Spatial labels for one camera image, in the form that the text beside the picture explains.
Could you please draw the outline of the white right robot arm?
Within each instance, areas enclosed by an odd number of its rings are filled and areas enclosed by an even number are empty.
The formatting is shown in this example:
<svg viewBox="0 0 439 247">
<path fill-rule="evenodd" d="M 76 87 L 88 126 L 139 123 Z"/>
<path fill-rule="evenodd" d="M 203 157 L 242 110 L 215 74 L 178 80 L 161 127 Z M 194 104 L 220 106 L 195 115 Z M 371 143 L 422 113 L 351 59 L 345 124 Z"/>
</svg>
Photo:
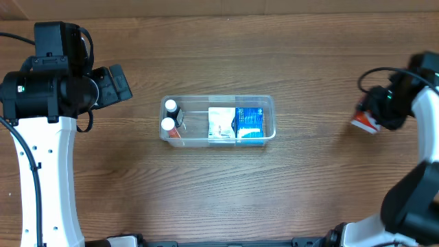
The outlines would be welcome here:
<svg viewBox="0 0 439 247">
<path fill-rule="evenodd" d="M 414 54 L 406 67 L 377 67 L 357 79 L 363 93 L 351 123 L 369 133 L 416 122 L 416 165 L 383 198 L 380 211 L 341 223 L 314 246 L 438 245 L 438 53 Z"/>
</svg>

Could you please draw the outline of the white blue box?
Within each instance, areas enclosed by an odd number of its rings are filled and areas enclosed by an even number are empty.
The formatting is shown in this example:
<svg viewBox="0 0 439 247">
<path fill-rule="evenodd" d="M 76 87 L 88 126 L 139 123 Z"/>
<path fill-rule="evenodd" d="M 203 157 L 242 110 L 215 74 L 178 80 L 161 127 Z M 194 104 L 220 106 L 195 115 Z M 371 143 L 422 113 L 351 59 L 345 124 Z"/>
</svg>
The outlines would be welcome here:
<svg viewBox="0 0 439 247">
<path fill-rule="evenodd" d="M 209 107 L 210 139 L 233 139 L 235 134 L 235 108 Z"/>
</svg>

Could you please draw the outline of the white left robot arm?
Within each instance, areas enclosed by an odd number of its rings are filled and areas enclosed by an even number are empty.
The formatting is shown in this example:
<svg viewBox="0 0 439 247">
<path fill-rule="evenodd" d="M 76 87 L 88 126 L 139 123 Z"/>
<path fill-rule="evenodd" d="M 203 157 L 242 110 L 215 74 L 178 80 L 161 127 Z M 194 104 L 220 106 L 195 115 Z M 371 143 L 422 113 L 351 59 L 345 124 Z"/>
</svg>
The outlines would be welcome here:
<svg viewBox="0 0 439 247">
<path fill-rule="evenodd" d="M 73 146 L 82 114 L 132 91 L 116 64 L 95 68 L 89 32 L 73 23 L 34 26 L 35 54 L 1 83 L 1 123 L 19 161 L 22 246 L 85 246 L 75 203 Z"/>
</svg>

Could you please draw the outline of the red bottle white cap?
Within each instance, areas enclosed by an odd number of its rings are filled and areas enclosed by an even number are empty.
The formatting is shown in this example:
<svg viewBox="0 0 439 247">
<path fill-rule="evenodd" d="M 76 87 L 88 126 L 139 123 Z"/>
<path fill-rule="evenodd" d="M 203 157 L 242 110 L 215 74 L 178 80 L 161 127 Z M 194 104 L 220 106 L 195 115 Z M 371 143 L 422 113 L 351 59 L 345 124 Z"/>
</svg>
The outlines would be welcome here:
<svg viewBox="0 0 439 247">
<path fill-rule="evenodd" d="M 180 133 L 175 125 L 175 121 L 171 117 L 166 117 L 161 121 L 161 128 L 169 135 L 170 138 L 181 138 Z"/>
</svg>

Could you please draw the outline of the dark bottle white cap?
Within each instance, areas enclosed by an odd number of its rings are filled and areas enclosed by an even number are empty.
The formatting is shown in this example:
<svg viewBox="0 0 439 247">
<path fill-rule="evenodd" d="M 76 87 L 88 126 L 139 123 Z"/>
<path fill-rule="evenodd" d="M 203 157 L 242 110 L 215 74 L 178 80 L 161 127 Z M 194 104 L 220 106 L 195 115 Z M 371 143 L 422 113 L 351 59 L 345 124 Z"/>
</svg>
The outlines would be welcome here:
<svg viewBox="0 0 439 247">
<path fill-rule="evenodd" d="M 166 116 L 173 119 L 175 126 L 178 128 L 183 123 L 184 114 L 181 107 L 173 99 L 168 99 L 165 102 Z"/>
</svg>

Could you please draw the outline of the red packet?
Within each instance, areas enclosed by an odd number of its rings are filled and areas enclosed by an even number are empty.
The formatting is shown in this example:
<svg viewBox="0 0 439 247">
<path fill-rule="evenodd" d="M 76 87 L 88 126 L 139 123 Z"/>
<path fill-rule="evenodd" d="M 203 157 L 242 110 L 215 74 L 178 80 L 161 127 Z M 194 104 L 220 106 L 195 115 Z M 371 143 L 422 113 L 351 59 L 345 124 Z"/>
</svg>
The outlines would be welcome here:
<svg viewBox="0 0 439 247">
<path fill-rule="evenodd" d="M 381 126 L 377 120 L 372 116 L 370 110 L 366 110 L 363 106 L 363 102 L 360 101 L 356 105 L 355 113 L 351 119 L 351 124 L 369 132 L 370 134 L 376 134 L 381 130 Z"/>
</svg>

